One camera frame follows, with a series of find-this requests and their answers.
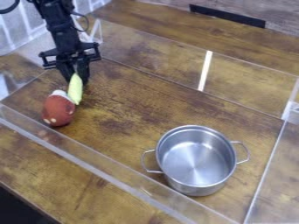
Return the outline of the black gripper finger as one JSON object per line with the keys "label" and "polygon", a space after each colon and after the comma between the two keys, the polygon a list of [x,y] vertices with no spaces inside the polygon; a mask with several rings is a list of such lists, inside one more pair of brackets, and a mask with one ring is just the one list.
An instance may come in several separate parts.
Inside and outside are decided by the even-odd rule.
{"label": "black gripper finger", "polygon": [[78,60],[78,75],[82,78],[83,85],[90,81],[90,61],[87,59]]}
{"label": "black gripper finger", "polygon": [[56,67],[60,70],[60,74],[67,82],[71,82],[71,77],[75,74],[75,68],[71,62],[58,61]]}

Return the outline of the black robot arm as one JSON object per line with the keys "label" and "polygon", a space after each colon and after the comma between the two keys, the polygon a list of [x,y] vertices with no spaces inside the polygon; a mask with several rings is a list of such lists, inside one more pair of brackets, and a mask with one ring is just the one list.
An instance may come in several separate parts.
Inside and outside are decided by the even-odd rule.
{"label": "black robot arm", "polygon": [[46,69],[58,68],[67,82],[78,74],[83,84],[90,81],[90,62],[102,60],[99,43],[83,42],[72,15],[86,17],[75,11],[72,0],[27,0],[34,3],[47,23],[55,47],[39,53]]}

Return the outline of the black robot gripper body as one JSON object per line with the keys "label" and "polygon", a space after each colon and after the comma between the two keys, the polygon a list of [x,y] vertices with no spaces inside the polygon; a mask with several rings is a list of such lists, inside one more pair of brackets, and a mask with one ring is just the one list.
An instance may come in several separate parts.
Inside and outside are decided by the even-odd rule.
{"label": "black robot gripper body", "polygon": [[47,25],[55,47],[39,53],[46,69],[67,67],[71,70],[88,64],[91,61],[100,60],[99,43],[83,42],[79,31],[71,24]]}

